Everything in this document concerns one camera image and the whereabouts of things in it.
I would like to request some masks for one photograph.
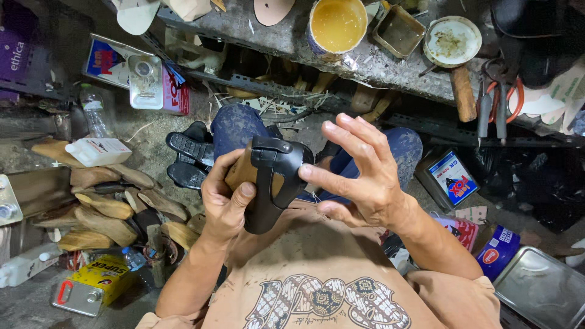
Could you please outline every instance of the yellow glue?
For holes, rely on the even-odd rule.
[[[345,52],[358,44],[366,22],[360,8],[348,0],[322,0],[311,20],[315,41],[330,52]]]

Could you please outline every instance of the concrete floor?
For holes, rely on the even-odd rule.
[[[140,44],[140,40],[122,32],[115,18],[107,9],[101,5],[101,2],[90,1],[64,1],[72,4],[75,8],[82,9],[83,12],[91,14],[97,23],[97,33],[109,37],[115,37],[121,42],[126,42],[138,47],[146,48]],[[77,42],[76,47],[69,48],[67,53],[70,55],[69,60],[74,67],[71,74],[80,67],[83,58],[87,55],[87,49],[82,45],[83,42]],[[126,162],[129,167],[142,170],[151,175],[163,185],[163,191],[169,197],[185,204],[193,213],[202,211],[201,200],[196,191],[189,189],[180,189],[166,175],[166,167],[175,159],[175,153],[165,144],[165,137],[171,131],[183,131],[195,119],[200,119],[209,123],[217,107],[214,106],[211,115],[209,114],[207,92],[197,94],[197,114],[196,117],[176,117],[166,114],[159,114],[151,111],[141,111],[133,109],[128,104],[128,95],[124,90],[116,90],[116,120],[117,130],[121,140],[128,140],[142,126],[154,121],[153,124],[141,130],[136,136],[127,143],[133,150],[133,155]],[[324,144],[325,139],[319,133],[321,122],[327,119],[333,119],[332,114],[313,114],[305,122],[299,124],[281,124],[281,127],[296,127],[300,131],[294,132],[290,129],[283,129],[286,139],[296,140],[307,144],[313,153],[319,152]],[[15,142],[0,144],[1,173],[15,173],[27,170],[42,169],[52,167],[54,162],[43,156],[39,156],[30,151],[33,142]],[[439,207],[416,179],[409,183],[407,193],[417,198],[425,211],[437,211],[441,213]],[[475,205],[486,205],[488,207],[487,219],[490,222],[497,222],[512,229],[515,232],[523,230],[533,231],[539,234],[543,239],[541,248],[545,251],[554,249],[557,245],[570,245],[584,237],[585,224],[577,223],[570,230],[560,235],[555,235],[546,228],[538,224],[533,218],[506,210],[497,209],[496,205],[489,203],[478,194],[474,194],[461,204],[460,208],[471,207]],[[141,316],[153,311],[159,294],[157,289],[133,289],[124,297],[121,297],[113,306],[106,308],[97,318],[91,318],[80,314],[72,313],[51,306],[54,291],[57,284],[70,273],[57,268],[50,268],[33,277],[26,283],[14,288],[0,289],[0,328],[29,328],[29,329],[98,329],[98,328],[133,328]]]

